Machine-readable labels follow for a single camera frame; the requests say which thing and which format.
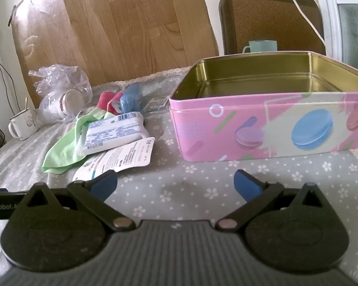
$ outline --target macaron illustration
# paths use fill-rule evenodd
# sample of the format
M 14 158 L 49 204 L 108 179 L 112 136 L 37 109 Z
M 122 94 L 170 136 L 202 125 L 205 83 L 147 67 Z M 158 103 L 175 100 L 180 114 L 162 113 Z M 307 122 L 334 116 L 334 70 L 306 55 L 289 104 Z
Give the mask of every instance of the macaron illustration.
M 350 131 L 358 129 L 358 107 L 355 108 L 347 118 L 346 127 Z
M 255 149 L 264 142 L 264 131 L 253 126 L 256 122 L 256 117 L 250 117 L 235 132 L 236 141 L 245 148 Z
M 303 150 L 319 147 L 331 134 L 333 120 L 330 112 L 318 109 L 305 114 L 292 130 L 294 146 Z

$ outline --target plastic bag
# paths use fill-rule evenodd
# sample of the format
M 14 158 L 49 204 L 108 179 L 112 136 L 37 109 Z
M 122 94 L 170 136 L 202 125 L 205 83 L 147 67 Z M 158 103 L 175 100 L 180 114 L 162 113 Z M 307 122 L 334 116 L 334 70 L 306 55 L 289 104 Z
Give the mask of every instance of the plastic bag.
M 70 122 L 92 100 L 89 79 L 78 66 L 53 64 L 29 75 L 42 77 L 34 83 L 37 94 L 44 97 L 38 111 L 42 123 Z

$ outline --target white wipes package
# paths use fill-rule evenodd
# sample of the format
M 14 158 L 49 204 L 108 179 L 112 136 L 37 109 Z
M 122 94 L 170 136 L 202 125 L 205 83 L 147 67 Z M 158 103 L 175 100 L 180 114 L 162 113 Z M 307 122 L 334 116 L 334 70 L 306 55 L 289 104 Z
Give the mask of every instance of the white wipes package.
M 107 170 L 119 172 L 128 168 L 144 167 L 150 163 L 154 141 L 154 138 L 146 138 L 96 154 L 76 171 L 74 180 L 88 181 Z
M 131 112 L 90 123 L 82 129 L 75 152 L 86 156 L 148 137 L 142 114 Z

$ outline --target white label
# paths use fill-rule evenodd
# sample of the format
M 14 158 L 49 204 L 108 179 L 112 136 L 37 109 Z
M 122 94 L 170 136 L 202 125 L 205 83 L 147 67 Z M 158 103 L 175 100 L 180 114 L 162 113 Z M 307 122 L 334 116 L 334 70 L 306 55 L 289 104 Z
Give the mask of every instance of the white label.
M 88 181 L 107 170 L 144 167 L 150 163 L 154 141 L 155 138 L 145 138 L 92 156 L 76 171 L 74 180 Z
M 147 105 L 145 106 L 145 108 L 143 109 L 144 111 L 151 111 L 154 109 L 159 109 L 161 107 L 165 107 L 167 104 L 169 96 L 167 97 L 163 97 L 163 98 L 152 98 Z

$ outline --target pink tin box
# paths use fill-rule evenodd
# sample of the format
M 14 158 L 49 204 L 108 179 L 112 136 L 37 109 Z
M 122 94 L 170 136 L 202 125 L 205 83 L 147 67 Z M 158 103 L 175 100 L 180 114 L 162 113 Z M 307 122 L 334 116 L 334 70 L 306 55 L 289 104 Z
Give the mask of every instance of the pink tin box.
M 187 161 L 358 148 L 358 70 L 313 52 L 199 61 L 170 97 Z

